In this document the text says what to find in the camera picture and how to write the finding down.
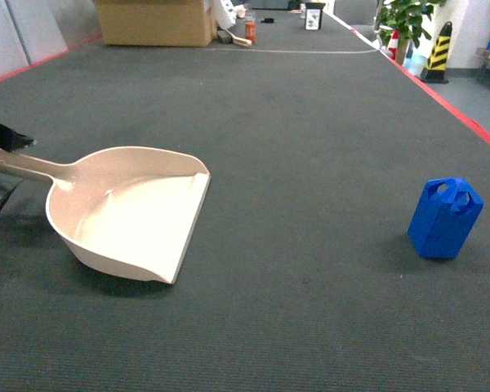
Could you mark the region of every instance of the dustpan handle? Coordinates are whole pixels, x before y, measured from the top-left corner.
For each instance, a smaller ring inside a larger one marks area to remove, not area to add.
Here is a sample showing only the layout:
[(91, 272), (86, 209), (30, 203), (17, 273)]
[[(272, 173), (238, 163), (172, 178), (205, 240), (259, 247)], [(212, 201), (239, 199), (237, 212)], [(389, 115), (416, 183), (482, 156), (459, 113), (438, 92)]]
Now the dustpan handle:
[(0, 172), (26, 180), (52, 184), (64, 175), (67, 166), (0, 149)]

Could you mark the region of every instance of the cardboard box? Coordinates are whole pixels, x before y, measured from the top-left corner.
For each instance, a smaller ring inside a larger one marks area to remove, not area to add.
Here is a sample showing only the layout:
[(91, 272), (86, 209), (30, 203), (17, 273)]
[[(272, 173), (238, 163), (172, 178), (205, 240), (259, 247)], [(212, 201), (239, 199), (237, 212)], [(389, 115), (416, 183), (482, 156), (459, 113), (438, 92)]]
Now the cardboard box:
[(105, 44), (205, 47), (216, 37), (212, 0), (95, 0)]

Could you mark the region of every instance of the beige dustpan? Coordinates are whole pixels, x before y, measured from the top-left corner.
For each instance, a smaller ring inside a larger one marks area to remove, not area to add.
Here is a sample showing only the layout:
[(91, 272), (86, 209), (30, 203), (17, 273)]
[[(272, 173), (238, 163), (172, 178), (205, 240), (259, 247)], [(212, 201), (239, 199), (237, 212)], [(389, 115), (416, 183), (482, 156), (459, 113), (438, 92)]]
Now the beige dustpan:
[(210, 174), (185, 154), (117, 147), (57, 164), (0, 149), (0, 172), (52, 184), (47, 219), (85, 265), (174, 283)]

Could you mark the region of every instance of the red floor tape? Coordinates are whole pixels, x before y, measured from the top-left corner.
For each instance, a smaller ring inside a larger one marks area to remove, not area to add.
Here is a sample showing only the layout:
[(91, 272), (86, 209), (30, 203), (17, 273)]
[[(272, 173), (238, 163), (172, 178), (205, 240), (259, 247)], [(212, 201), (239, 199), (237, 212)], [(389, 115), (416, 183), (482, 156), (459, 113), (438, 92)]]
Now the red floor tape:
[(56, 54), (54, 56), (47, 57), (46, 59), (40, 60), (40, 61), (38, 61), (36, 63), (32, 63), (31, 65), (28, 65), (27, 67), (17, 69), (16, 71), (13, 71), (13, 72), (10, 72), (10, 73), (6, 73), (5, 75), (0, 76), (0, 82), (3, 82), (4, 80), (9, 79), (9, 78), (12, 78), (12, 77), (14, 77), (14, 76), (16, 76), (18, 74), (21, 74), (21, 73), (23, 73), (25, 71), (29, 71), (30, 69), (32, 69), (34, 67), (38, 67), (39, 65), (42, 65), (44, 63), (47, 63), (48, 61), (54, 60), (56, 57), (63, 56), (64, 54), (69, 53), (70, 51), (75, 51), (76, 49), (79, 49), (80, 47), (82, 47), (84, 45), (87, 45), (88, 43), (93, 43), (93, 42), (100, 41), (100, 40), (101, 40), (101, 37), (96, 37), (96, 38), (93, 38), (93, 39), (89, 39), (89, 40), (85, 41), (84, 43), (82, 43), (81, 45), (77, 45), (76, 47), (71, 47), (67, 51), (62, 51), (61, 53), (58, 53), (58, 54)]
[(458, 108), (453, 106), (451, 103), (446, 101), (437, 92), (432, 90), (426, 84), (424, 84), (419, 78), (409, 73), (402, 65), (399, 65), (392, 61), (396, 67), (398, 67), (405, 75), (407, 75), (417, 86), (421, 87), (429, 96), (437, 100), (446, 110), (448, 110), (454, 117), (464, 123), (468, 128), (470, 128), (475, 134), (477, 134), (481, 139), (486, 141), (490, 145), (490, 133), (484, 129), (484, 127), (476, 122), (475, 120), (466, 117)]

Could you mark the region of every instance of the green leaves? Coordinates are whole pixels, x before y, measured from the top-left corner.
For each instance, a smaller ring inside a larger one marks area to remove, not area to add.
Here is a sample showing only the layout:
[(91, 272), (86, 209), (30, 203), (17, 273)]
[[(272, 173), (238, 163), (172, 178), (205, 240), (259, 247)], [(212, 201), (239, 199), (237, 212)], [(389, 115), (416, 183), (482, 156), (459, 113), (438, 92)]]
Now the green leaves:
[[(377, 24), (399, 31), (399, 39), (411, 39), (419, 47), (421, 35), (432, 39), (422, 27), (423, 16), (432, 20), (434, 5), (447, 0), (385, 0), (377, 17)], [(392, 35), (391, 30), (382, 30), (381, 39), (386, 44)]]

